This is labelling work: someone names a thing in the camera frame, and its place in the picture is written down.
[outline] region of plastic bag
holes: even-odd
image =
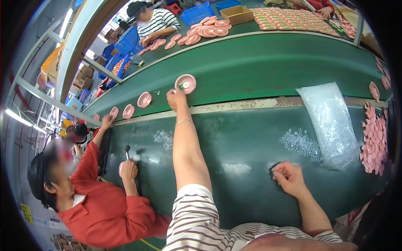
[[[345,169],[359,156],[349,111],[335,82],[296,89],[307,108],[324,165]]]

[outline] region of worker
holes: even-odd
[[[119,19],[119,27],[123,30],[126,31],[130,28],[130,26],[127,24],[126,21]]]
[[[166,246],[162,251],[357,249],[353,243],[343,243],[332,231],[328,217],[304,184],[302,169],[287,161],[272,169],[273,179],[286,193],[297,198],[303,231],[295,227],[263,223],[246,223],[229,231],[219,228],[219,214],[212,197],[208,167],[200,149],[186,96],[181,91],[170,90],[167,100],[177,112],[173,138],[177,198],[173,204],[173,220],[167,232]]]
[[[148,10],[146,3],[141,1],[130,3],[127,15],[130,19],[135,18],[139,44],[143,47],[180,29],[180,23],[172,12],[165,9]]]
[[[102,126],[87,144],[70,178],[71,149],[62,139],[50,141],[28,167],[28,182],[35,198],[53,208],[79,242],[101,248],[165,235],[170,222],[153,211],[149,199],[138,196],[133,160],[125,161],[122,167],[124,189],[96,180],[99,146],[112,122],[111,115],[103,117]]]
[[[294,4],[295,9],[307,9],[306,4],[302,0],[286,0]],[[321,13],[324,18],[329,19],[334,13],[334,6],[329,0],[306,0],[314,9]]]

